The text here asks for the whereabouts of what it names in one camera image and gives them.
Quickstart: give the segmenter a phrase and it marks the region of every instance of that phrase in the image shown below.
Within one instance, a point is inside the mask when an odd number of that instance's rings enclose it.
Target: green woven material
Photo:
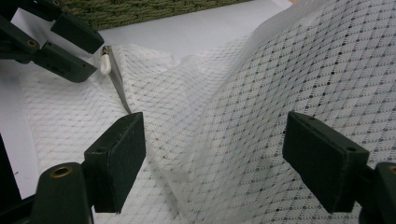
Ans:
[[[93,28],[107,28],[150,21],[247,0],[64,0],[64,10]]]

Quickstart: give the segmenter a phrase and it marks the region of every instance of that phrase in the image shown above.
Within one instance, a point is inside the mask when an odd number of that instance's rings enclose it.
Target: metal screw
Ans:
[[[34,40],[28,40],[27,41],[27,45],[29,45],[30,47],[34,48],[37,45],[37,43]]]
[[[396,166],[390,166],[389,167],[390,171],[396,174]]]
[[[70,166],[63,166],[63,167],[59,167],[58,169],[56,169],[52,173],[50,173],[50,176],[52,178],[59,178],[59,177],[69,175],[70,173],[72,173],[72,171],[73,171],[73,168],[71,168]]]

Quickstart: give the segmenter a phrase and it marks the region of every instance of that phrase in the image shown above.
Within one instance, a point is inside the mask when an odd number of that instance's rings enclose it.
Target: white mesh fabric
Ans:
[[[329,215],[282,159],[283,132],[294,110],[370,150],[371,166],[396,159],[396,3],[322,2],[299,1],[251,37],[178,65],[164,52],[113,47],[128,103],[144,112],[148,155],[122,213],[95,221],[356,223],[358,206]],[[81,161],[125,114],[108,78],[96,78],[80,89],[53,76],[21,80],[43,168]]]

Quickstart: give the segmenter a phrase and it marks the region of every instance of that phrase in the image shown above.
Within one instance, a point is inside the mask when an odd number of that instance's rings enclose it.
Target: white surface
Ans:
[[[260,23],[290,5],[287,0],[257,0],[228,7],[148,21],[101,31],[107,45],[133,43],[175,54],[177,59],[225,44],[252,32]],[[89,55],[50,32],[51,22],[19,10],[13,22],[41,45],[50,40],[87,58]],[[35,146],[26,125],[20,97],[19,73],[40,68],[0,61],[0,131],[3,135],[21,195],[35,192],[38,177]]]

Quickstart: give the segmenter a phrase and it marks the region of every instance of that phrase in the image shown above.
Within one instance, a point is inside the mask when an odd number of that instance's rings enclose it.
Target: black clamp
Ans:
[[[60,0],[2,0],[0,2],[0,59],[19,63],[33,61],[72,82],[85,81],[96,68],[53,43],[42,48],[36,40],[12,24],[18,7],[46,21],[56,21],[51,31],[89,53],[96,52],[104,39],[89,25],[70,13],[62,12]]]
[[[120,213],[146,158],[143,113],[118,119],[85,152],[84,162],[45,171],[35,195],[21,199],[0,135],[0,223],[93,223],[96,213]]]
[[[313,117],[289,112],[283,158],[329,213],[362,209],[360,224],[396,223],[396,164],[366,165],[370,152]]]

